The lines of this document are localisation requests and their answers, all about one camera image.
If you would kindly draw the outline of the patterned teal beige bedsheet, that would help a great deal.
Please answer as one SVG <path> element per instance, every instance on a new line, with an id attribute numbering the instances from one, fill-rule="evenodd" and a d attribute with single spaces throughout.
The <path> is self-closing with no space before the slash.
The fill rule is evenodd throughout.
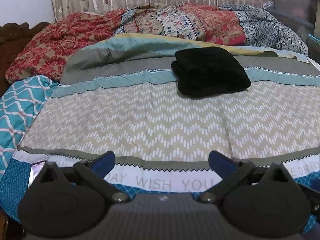
<path id="1" fill-rule="evenodd" d="M 251 86 L 182 95 L 175 53 L 207 47 L 231 53 Z M 257 167 L 282 164 L 319 188 L 319 64 L 304 54 L 118 34 L 77 51 L 57 83 L 1 176 L 1 209 L 13 219 L 33 163 L 71 167 L 107 151 L 116 164 L 104 179 L 129 196 L 198 196 L 222 179 L 208 164 L 212 151 Z"/>

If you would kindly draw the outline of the red floral patchwork quilt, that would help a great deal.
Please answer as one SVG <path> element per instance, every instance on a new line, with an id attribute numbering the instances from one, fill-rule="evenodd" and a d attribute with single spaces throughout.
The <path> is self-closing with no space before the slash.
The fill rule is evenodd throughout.
<path id="1" fill-rule="evenodd" d="M 4 77 L 9 83 L 33 75 L 58 81 L 78 50 L 122 33 L 308 53 L 302 39 L 264 9 L 251 5 L 149 4 L 104 15 L 76 12 L 46 26 L 16 56 Z"/>

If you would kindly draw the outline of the carved wooden headboard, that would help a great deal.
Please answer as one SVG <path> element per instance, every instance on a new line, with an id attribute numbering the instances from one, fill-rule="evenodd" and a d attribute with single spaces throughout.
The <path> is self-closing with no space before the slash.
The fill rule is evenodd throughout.
<path id="1" fill-rule="evenodd" d="M 1 27 L 1 45 L 0 45 L 0 93 L 1 96 L 8 90 L 10 84 L 5 78 L 5 73 L 21 53 L 31 39 L 43 28 L 49 25 L 48 22 L 40 22 L 30 28 L 29 23 L 22 24 L 7 23 Z"/>

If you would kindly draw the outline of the black smartphone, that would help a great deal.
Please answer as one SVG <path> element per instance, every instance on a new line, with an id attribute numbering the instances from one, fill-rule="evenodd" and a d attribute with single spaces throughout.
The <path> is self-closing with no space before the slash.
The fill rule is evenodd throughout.
<path id="1" fill-rule="evenodd" d="M 28 187 L 34 182 L 35 178 L 38 176 L 44 165 L 46 164 L 46 160 L 42 160 L 31 165 L 29 180 L 28 180 Z"/>

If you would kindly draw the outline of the teal white patterned pillow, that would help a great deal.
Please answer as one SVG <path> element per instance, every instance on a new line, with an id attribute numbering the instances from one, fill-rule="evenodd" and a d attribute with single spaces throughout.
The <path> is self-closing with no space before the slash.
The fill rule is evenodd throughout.
<path id="1" fill-rule="evenodd" d="M 58 83 L 44 75 L 13 83 L 1 96 L 1 176 Z"/>

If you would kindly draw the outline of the black pants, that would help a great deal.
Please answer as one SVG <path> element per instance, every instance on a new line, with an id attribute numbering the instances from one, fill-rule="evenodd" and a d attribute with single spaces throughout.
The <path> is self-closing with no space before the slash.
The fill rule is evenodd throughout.
<path id="1" fill-rule="evenodd" d="M 189 98 L 231 94 L 251 86 L 243 66 L 225 49 L 185 49 L 175 58 L 171 69 L 178 78 L 178 91 Z"/>

